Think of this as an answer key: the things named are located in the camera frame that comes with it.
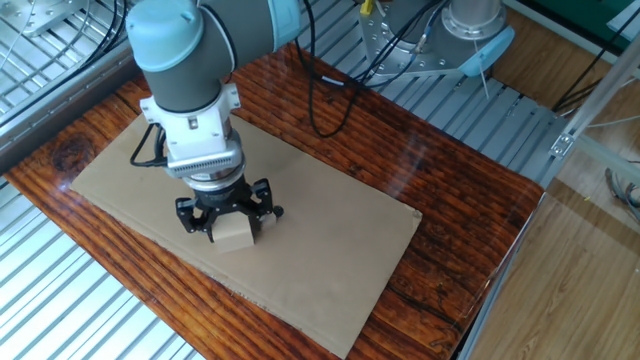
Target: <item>wire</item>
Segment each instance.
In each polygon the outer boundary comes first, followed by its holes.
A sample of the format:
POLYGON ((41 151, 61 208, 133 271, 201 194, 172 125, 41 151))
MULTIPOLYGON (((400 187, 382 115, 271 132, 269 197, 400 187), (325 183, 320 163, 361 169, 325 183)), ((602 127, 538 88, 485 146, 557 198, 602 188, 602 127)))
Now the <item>wire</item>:
POLYGON ((111 18, 111 24, 109 25, 107 32, 104 34, 102 41, 100 41, 100 43, 98 44, 98 47, 96 47, 96 49, 91 53, 91 55, 89 55, 89 57, 82 64, 80 69, 85 69, 87 66, 93 64, 97 60, 97 56, 98 54, 103 52, 103 49, 105 48, 105 44, 109 40, 109 36, 111 35, 111 32, 115 28, 117 20, 118 20, 118 0, 113 0, 113 18, 111 18))
MULTIPOLYGON (((351 99, 349 101, 349 104, 347 105, 347 109, 345 111, 344 117, 342 118, 342 121, 340 122, 340 124, 334 130, 332 130, 330 132, 327 132, 327 133, 323 133, 323 132, 320 131, 320 129, 316 125, 316 122, 315 122, 315 119, 314 119, 314 116, 313 116, 314 83, 315 83, 315 78, 318 77, 318 75, 315 73, 315 69, 314 69, 315 52, 316 52, 316 41, 315 41, 315 39, 316 39, 316 28, 315 28, 315 18, 313 16, 313 10, 311 8, 311 4, 309 3, 309 0, 303 0, 303 2, 304 2, 304 5, 305 5, 305 8, 307 10, 307 15, 309 17, 309 31, 310 31, 310 36, 311 36, 310 59, 309 59, 308 67, 307 67, 306 62, 304 61, 304 57, 302 56, 302 51, 300 49, 300 44, 298 42, 298 39, 296 39, 296 41, 295 41, 296 49, 298 51, 298 56, 299 56, 299 58, 301 60, 301 63, 303 65, 303 67, 307 68, 307 71, 309 72, 309 98, 308 98, 309 122, 311 123, 311 127, 313 128, 313 131, 316 133, 316 135, 318 135, 320 138, 326 139, 326 138, 330 138, 330 137, 336 135, 337 133, 339 133, 344 128, 344 126, 347 124, 347 120, 349 119, 349 115, 351 113, 353 105, 356 102, 356 99, 358 98, 358 96, 360 94, 360 91, 367 88, 367 86, 365 86, 364 84, 375 75, 375 71, 372 71, 372 70, 378 69, 380 67, 382 62, 384 60, 386 60, 387 57, 389 57, 389 55, 391 54, 393 49, 396 47, 396 45, 402 39, 402 37, 406 34, 407 30, 412 26, 412 24, 415 27, 414 22, 419 21, 419 19, 426 13, 426 11, 429 10, 430 8, 432 8, 439 1, 431 1, 429 4, 425 5, 420 11, 418 11, 418 13, 416 13, 416 15, 414 15, 407 22, 407 24, 405 24, 398 31, 398 34, 394 35, 394 37, 387 44, 385 44, 385 46, 382 48, 380 53, 378 53, 378 55, 371 62, 369 67, 365 71, 361 72, 360 74, 358 74, 357 76, 355 76, 354 78, 349 80, 349 82, 351 83, 349 86, 355 87, 355 92, 354 92, 353 96, 351 97, 351 99)), ((393 81, 393 80, 397 79, 400 75, 402 75, 406 71, 406 69, 408 69, 411 66, 411 64, 413 63, 414 59, 415 59, 415 56, 412 57, 412 60, 409 62, 409 64, 407 64, 405 66, 405 68, 401 71, 400 74, 396 75, 394 78, 388 80, 385 83, 393 81)), ((384 85, 383 83, 380 83, 380 84, 375 84, 373 86, 377 87, 377 86, 383 86, 383 85, 384 85)))
POLYGON ((142 135, 142 139, 140 140, 140 143, 138 144, 136 149, 133 151, 133 154, 131 155, 131 158, 129 159, 129 163, 131 165, 133 165, 133 166, 136 166, 136 167, 165 167, 165 166, 167 166, 167 158, 164 157, 163 154, 162 154, 165 140, 166 140, 166 133, 164 132, 164 129, 162 129, 162 127, 160 125, 158 125, 158 124, 149 124, 149 126, 147 127, 147 130, 145 130, 145 132, 144 132, 144 135, 142 135), (149 135, 151 134, 151 130, 153 130, 154 127, 156 127, 158 129, 156 131, 156 143, 154 145, 155 158, 152 159, 152 160, 144 161, 144 162, 136 162, 136 158, 138 157, 138 154, 140 153, 140 150, 142 150, 142 147, 147 142, 147 139, 149 138, 149 135))
MULTIPOLYGON (((620 27, 620 29, 618 29, 618 31, 613 35, 613 37, 611 39, 609 39, 607 44, 608 45, 613 44, 613 42, 620 36, 620 34, 622 34, 624 29, 626 29, 627 26, 629 26, 629 24, 631 24, 631 22, 633 22, 633 20, 636 18, 636 16, 638 16, 638 14, 640 14, 640 7, 633 13, 633 15, 631 15, 631 17, 622 25, 622 27, 620 27)), ((563 106, 563 105, 568 100, 568 97, 570 96, 570 94, 573 91, 573 89, 575 89, 576 86, 578 86, 578 84, 585 78, 585 76, 587 76, 589 71, 591 71, 591 69, 593 69, 593 67, 598 63, 598 60, 600 60, 600 58, 602 58, 602 56, 604 55, 605 52, 606 52, 606 50, 603 47, 602 50, 600 50, 600 52, 598 53, 598 55, 593 59, 593 61, 591 61, 589 66, 587 66, 587 68, 582 72, 582 74, 580 74, 580 76, 578 76, 578 79, 576 79, 576 81, 574 81, 574 83, 571 85, 571 87, 569 87, 569 89, 567 91, 565 91, 565 93, 556 102, 556 104, 552 108, 553 112, 557 112, 560 109, 563 109, 563 108, 566 107, 566 106, 563 106)))
MULTIPOLYGON (((114 1, 113 4, 114 8, 113 11, 114 13, 117 12, 118 9, 118 2, 114 1)), ((109 42, 109 44, 104 48, 104 52, 108 53, 109 51, 111 51, 114 47, 116 42, 120 39, 120 35, 122 34, 122 31, 124 30, 124 24, 126 22, 126 18, 127 18, 127 12, 128 12, 128 4, 127 4, 127 0, 122 0, 122 15, 120 17, 120 25, 118 25, 118 30, 116 30, 116 33, 113 35, 113 37, 111 38, 111 41, 109 42)))
POLYGON ((636 221, 640 222, 640 202, 638 199, 634 199, 632 196, 632 192, 638 187, 635 184, 629 183, 626 189, 622 185, 620 178, 618 178, 618 174, 614 173, 611 169, 607 168, 604 171, 604 176, 607 181, 607 186, 609 187, 609 191, 611 191, 611 195, 622 201, 631 212, 631 215, 636 219, 636 221))
POLYGON ((29 22, 31 22, 31 16, 33 15, 33 9, 35 7, 36 7, 36 0, 33 0, 33 2, 31 3, 31 10, 29 10, 29 16, 27 16, 27 21, 25 21, 24 26, 22 27, 22 30, 18 32, 18 36, 16 36, 16 38, 13 39, 13 43, 9 47, 9 51, 7 51, 7 54, 4 56, 4 59, 2 60, 2 64, 0 64, 0 71, 4 68, 4 64, 7 63, 7 59, 9 59, 9 56, 13 52, 13 48, 18 43, 18 40, 22 37, 22 35, 24 34, 24 31, 27 30, 27 26, 29 26, 29 22))
POLYGON ((632 116, 632 117, 626 118, 626 119, 611 121, 611 122, 604 123, 604 124, 589 125, 589 126, 587 126, 587 128, 596 128, 596 127, 605 127, 605 126, 618 125, 618 124, 622 124, 622 123, 626 123, 626 122, 633 121, 633 120, 638 120, 638 119, 640 119, 640 115, 632 116))

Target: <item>silver flange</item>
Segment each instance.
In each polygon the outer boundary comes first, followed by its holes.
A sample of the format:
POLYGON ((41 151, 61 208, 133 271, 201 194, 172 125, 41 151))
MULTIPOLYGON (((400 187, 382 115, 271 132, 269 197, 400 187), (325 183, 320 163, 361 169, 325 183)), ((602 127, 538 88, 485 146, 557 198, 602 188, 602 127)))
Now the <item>silver flange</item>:
POLYGON ((236 181, 240 180, 240 178, 242 178, 242 175, 244 175, 245 167, 246 167, 246 162, 243 156, 242 163, 238 167, 233 169, 233 171, 229 175, 223 178, 216 179, 216 180, 202 181, 202 180, 194 179, 193 177, 184 177, 182 178, 182 180, 184 180, 184 182, 187 183, 187 185, 189 185, 190 188, 197 191, 210 192, 210 191, 224 190, 229 186, 233 185, 236 181))
POLYGON ((500 6, 500 10, 496 16, 488 22, 481 25, 469 26, 456 20, 452 15, 451 5, 442 9, 442 24, 454 36, 464 40, 483 40, 496 35, 504 28, 507 18, 507 10, 504 5, 500 6))

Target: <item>wooden block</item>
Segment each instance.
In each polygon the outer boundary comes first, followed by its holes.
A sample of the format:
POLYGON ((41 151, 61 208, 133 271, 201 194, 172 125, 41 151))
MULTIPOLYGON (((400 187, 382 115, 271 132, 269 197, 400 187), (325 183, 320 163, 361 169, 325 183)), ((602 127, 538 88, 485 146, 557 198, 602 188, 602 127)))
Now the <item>wooden block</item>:
POLYGON ((218 253, 253 246, 253 234, 247 215, 235 212, 218 217, 211 232, 218 253))

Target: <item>white cable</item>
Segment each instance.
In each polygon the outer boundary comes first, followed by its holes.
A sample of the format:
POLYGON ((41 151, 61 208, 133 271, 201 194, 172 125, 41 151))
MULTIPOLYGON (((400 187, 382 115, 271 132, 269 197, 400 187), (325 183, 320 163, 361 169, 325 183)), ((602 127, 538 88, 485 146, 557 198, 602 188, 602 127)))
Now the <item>white cable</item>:
MULTIPOLYGON (((476 48, 476 54, 478 53, 478 43, 476 39, 473 39, 473 46, 476 48)), ((484 93, 487 95, 487 100, 491 98, 489 96, 489 87, 487 86, 487 79, 484 77, 484 70, 482 69, 482 59, 478 61, 478 67, 480 68, 480 77, 482 77, 482 86, 484 87, 484 93)))
POLYGON ((387 16, 387 13, 384 11, 384 8, 382 7, 382 4, 380 4, 380 0, 376 0, 376 7, 378 8, 378 11, 382 15, 382 17, 387 16))
POLYGON ((11 53, 13 52, 13 48, 16 46, 16 43, 22 37, 22 34, 24 34, 24 31, 27 30, 27 26, 31 21, 31 15, 33 14, 33 9, 35 8, 35 6, 36 6, 36 0, 33 0, 33 3, 31 3, 31 10, 29 10, 29 16, 27 16, 27 21, 25 21, 24 26, 22 27, 22 30, 20 30, 20 32, 18 33, 18 36, 16 36, 16 38, 13 39, 13 44, 11 44, 11 46, 9 47, 9 51, 4 55, 4 60, 2 60, 2 64, 0 64, 0 71, 2 71, 2 69, 4 68, 4 64, 7 63, 7 59, 9 59, 9 56, 11 56, 11 53))
POLYGON ((626 119, 622 119, 622 120, 616 120, 616 121, 612 121, 612 122, 608 122, 608 123, 604 123, 604 124, 595 124, 595 125, 589 125, 587 126, 587 128, 594 128, 594 127, 605 127, 605 126, 611 126, 611 125, 618 125, 618 124, 622 124, 628 121, 633 121, 633 120, 637 120, 640 119, 640 115, 636 115, 636 116, 632 116, 630 118, 626 118, 626 119))

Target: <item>metal bracket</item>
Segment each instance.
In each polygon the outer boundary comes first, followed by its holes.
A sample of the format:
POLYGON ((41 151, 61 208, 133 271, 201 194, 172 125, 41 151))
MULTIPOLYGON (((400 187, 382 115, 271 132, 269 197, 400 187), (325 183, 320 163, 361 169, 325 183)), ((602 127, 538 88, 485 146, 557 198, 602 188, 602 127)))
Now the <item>metal bracket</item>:
POLYGON ((51 29, 87 4, 81 0, 37 0, 34 5, 33 1, 36 0, 0 1, 0 18, 16 29, 25 26, 25 21, 29 18, 23 34, 34 37, 51 29))
POLYGON ((576 139, 572 135, 563 133, 558 137, 556 142, 553 143, 551 150, 549 150, 549 155, 555 156, 558 159, 564 159, 564 157, 569 154, 575 142, 576 139))

